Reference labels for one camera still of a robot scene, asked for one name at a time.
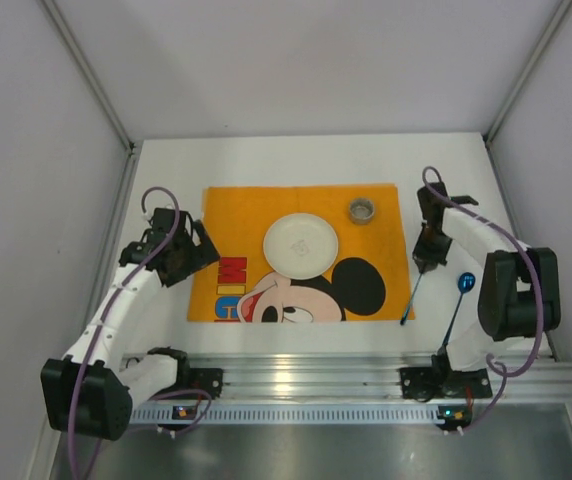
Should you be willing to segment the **orange cartoon mouse placemat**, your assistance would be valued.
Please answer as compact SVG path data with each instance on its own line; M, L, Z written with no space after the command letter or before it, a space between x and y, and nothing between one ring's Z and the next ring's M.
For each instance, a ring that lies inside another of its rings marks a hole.
M367 225L349 217L358 197L375 205ZM195 275L189 321L309 324L397 320L404 313L410 275L395 185L210 187L203 201L221 258ZM323 218L339 239L334 264L308 280L276 273L263 254L268 228L294 213Z

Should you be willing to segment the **blue metal fork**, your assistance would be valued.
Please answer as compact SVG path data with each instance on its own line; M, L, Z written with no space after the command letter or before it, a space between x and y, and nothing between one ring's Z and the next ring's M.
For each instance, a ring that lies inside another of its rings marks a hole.
M407 302L407 304L406 304L404 313L402 314L402 316L401 316L401 318L400 318L400 325L401 325L401 326L405 326L406 323L407 323L407 321L408 321L408 318L409 318L409 316L410 316L410 313L411 313L411 310L412 310L412 307L413 307L414 298L415 298L415 296L416 296L417 290L418 290L418 288L419 288L419 286L420 286L421 280L422 280L422 278L423 278L423 276L424 276L424 273L425 273L424 270L425 270L425 269L420 269L419 272L418 272L418 277L417 277L417 279L416 279L416 281L415 281L415 283L414 283L414 286L413 286L413 288L412 288L412 291L411 291L409 300L408 300L408 302Z

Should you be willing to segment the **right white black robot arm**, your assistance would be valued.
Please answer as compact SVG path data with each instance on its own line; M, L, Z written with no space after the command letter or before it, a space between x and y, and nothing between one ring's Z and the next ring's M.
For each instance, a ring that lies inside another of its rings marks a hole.
M561 321L557 256L548 247L531 247L510 232L472 211L470 196L449 197L441 181L417 191L422 226L412 258L420 273L447 264L457 244L482 268L477 321L457 338L449 338L438 354L454 371L482 366L499 373L498 358L511 339L531 338L532 350L519 376L534 362L546 332Z

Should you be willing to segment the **small metal cup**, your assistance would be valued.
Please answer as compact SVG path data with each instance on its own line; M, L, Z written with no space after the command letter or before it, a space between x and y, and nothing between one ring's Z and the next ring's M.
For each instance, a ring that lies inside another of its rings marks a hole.
M375 205L365 197L353 199L348 207L350 220L356 225L367 225L375 216Z

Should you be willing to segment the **blue metal spoon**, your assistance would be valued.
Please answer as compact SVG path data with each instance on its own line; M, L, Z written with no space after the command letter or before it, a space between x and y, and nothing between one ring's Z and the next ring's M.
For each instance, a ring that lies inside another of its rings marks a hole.
M468 293L470 293L476 284L476 276L472 273L472 272L464 272L462 273L457 280L457 288L458 288L458 292L459 292L459 297L456 303L456 306L454 308L450 323L448 325L448 328L445 332L445 335L442 339L441 345L439 350L444 350L446 348L446 346L448 345L451 336L452 336L452 332L454 329L454 325L457 319L457 315L459 313L459 310L461 308L461 304L463 301L463 298L465 295L467 295Z

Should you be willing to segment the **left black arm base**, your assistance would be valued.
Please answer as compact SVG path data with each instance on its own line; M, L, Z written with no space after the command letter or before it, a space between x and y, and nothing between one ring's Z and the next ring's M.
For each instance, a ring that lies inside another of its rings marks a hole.
M223 388L222 368L195 367L188 354L171 347L155 347L140 357L127 357L120 368L119 378L130 389L135 388L134 400L173 399L180 391L203 390L213 399L221 395Z

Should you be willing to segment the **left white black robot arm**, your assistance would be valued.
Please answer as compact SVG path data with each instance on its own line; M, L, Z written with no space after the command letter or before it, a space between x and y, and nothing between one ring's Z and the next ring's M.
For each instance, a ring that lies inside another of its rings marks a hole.
M141 239L122 250L112 284L79 339L42 367L51 428L117 440L133 411L150 399L220 396L222 369L193 368L187 353L172 347L154 347L134 366L122 365L159 293L219 259L201 221L183 210L155 209Z

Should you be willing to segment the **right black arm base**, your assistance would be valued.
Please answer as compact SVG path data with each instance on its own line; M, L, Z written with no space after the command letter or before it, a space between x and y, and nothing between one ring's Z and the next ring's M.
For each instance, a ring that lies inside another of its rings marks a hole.
M485 368L458 371L444 348L431 356L429 366L404 367L399 370L402 397L418 402L433 399L490 399L493 396Z

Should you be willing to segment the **white round plate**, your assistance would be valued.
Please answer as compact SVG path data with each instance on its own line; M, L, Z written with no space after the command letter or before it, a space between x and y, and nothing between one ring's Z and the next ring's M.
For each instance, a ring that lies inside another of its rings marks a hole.
M334 264L339 239L323 218L294 213L268 228L262 248L273 271L293 280L308 280L324 274Z

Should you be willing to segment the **aluminium mounting rail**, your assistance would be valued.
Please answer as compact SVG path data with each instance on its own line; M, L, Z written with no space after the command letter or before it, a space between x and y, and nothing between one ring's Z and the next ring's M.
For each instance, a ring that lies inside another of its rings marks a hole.
M197 355L193 368L223 371L221 398L228 401L379 401L405 403L409 385L399 370L424 366L420 355ZM544 356L523 375L507 381L508 403L572 402L572 362Z

